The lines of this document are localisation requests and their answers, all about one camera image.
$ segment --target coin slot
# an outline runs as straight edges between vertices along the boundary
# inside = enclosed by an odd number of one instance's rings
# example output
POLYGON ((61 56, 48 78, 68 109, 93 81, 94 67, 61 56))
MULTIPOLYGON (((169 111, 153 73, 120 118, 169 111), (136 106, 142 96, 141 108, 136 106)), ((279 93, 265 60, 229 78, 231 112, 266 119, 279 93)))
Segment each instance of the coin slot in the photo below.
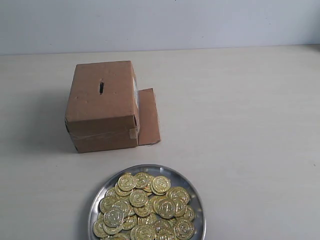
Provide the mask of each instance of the coin slot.
POLYGON ((100 95, 102 95, 104 93, 104 87, 105 87, 105 83, 103 81, 101 81, 100 85, 99 85, 99 93, 100 93, 100 95))

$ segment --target pile of gold coins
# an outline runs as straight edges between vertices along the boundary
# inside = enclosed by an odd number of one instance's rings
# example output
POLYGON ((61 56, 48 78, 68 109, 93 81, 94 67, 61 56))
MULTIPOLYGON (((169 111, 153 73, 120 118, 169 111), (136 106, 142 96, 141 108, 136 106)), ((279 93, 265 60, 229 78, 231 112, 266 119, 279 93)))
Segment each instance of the pile of gold coins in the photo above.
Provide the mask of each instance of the pile of gold coins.
POLYGON ((125 173, 100 201, 93 233, 102 240, 188 240, 195 233, 189 201, 165 176, 125 173))

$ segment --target plate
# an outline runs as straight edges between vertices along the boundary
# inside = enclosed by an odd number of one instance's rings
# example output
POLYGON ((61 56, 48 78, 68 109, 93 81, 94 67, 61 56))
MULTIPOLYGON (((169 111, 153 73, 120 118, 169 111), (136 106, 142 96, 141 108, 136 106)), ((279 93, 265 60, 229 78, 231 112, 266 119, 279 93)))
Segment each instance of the plate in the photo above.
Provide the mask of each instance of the plate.
POLYGON ((94 235, 93 226, 94 222, 97 220, 99 214, 99 202, 104 198, 106 191, 115 186, 118 179, 124 173, 132 173, 135 175, 138 172, 146 172, 153 176, 163 175, 171 180, 171 187, 183 187, 185 188, 190 195, 190 202, 188 203, 195 212, 195 218, 192 221, 194 224, 195 233, 192 236, 191 240, 204 240, 206 234, 206 216, 203 209, 202 201, 197 193, 195 187, 180 173, 177 171, 161 165, 155 164, 142 164, 129 167, 124 169, 117 174, 113 175, 109 180, 103 185, 95 196, 93 203, 90 208, 89 218, 88 218, 88 236, 89 240, 100 240, 94 235))

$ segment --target metal plate rim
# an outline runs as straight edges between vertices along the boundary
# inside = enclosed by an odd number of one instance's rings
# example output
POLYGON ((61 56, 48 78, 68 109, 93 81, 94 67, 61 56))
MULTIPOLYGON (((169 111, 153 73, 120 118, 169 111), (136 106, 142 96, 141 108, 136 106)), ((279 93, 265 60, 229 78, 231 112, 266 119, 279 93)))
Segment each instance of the metal plate rim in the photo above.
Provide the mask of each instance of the metal plate rim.
MULTIPOLYGON (((193 189, 193 191, 195 192, 197 198, 198 198, 198 201, 200 203, 200 206, 201 206, 201 209, 202 209, 202 215, 203 215, 203 231, 202 231, 202 237, 201 237, 201 240, 204 240, 205 239, 205 235, 206 235, 206 230, 207 230, 207 221, 206 221, 206 213, 205 213, 205 210, 204 210, 204 205, 203 205, 203 202, 201 200, 201 197, 197 191, 197 189, 193 186, 193 184, 185 177, 183 176, 180 172, 170 168, 170 167, 167 167, 167 166, 163 166, 163 165, 159 165, 159 164, 138 164, 138 165, 134 165, 134 166, 131 166, 131 167, 128 167, 126 169, 123 169, 121 171, 118 171, 117 173, 113 174, 111 177, 108 178, 108 180, 110 179, 113 179, 115 176, 117 176, 119 173, 121 172, 126 172, 130 169, 134 169, 134 168, 148 168, 148 167, 155 167, 155 168, 164 168, 164 169, 167 169, 171 172, 174 172, 175 174, 178 174, 180 175, 193 189)), ((88 235, 88 239, 89 240, 92 240, 91 239, 91 236, 90 236, 90 232, 91 232, 91 229, 90 229, 90 222, 91 222, 91 213, 93 212, 94 210, 94 206, 95 206, 95 202, 98 200, 99 198, 99 195, 100 195, 100 192, 104 190, 104 186, 106 185, 106 183, 104 183, 99 191, 97 192, 97 194, 95 195, 93 201, 92 201, 92 204, 91 204, 91 207, 90 207, 90 211, 89 211, 89 215, 88 215, 88 221, 87 221, 87 224, 88 224, 88 228, 87 228, 87 235, 88 235)))

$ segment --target brown cardboard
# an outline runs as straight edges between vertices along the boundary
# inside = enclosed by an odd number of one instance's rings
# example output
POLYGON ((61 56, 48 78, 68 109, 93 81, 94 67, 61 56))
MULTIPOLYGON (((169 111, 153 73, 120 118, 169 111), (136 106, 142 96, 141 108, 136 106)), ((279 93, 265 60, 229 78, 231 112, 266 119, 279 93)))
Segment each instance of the brown cardboard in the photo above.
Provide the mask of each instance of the brown cardboard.
POLYGON ((159 134, 158 122, 155 129, 150 129, 155 125, 154 115, 157 113, 155 97, 153 91, 150 94, 150 89, 138 94, 131 61, 78 64, 65 113, 65 125, 77 151, 85 153, 138 146, 138 95, 141 95, 145 126, 142 142, 148 144, 149 140, 152 144, 157 135, 153 131, 159 134))

